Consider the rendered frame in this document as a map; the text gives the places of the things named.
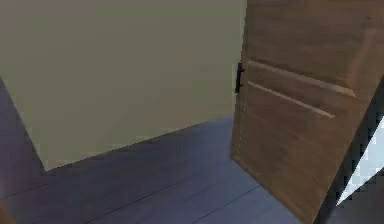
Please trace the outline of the brown wooden room door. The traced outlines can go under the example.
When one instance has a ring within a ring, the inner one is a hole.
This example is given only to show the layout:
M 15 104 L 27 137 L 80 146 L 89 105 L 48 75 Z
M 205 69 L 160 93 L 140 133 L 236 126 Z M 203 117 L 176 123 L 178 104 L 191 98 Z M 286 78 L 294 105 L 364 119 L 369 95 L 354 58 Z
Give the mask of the brown wooden room door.
M 384 0 L 246 0 L 231 157 L 325 224 L 384 110 Z

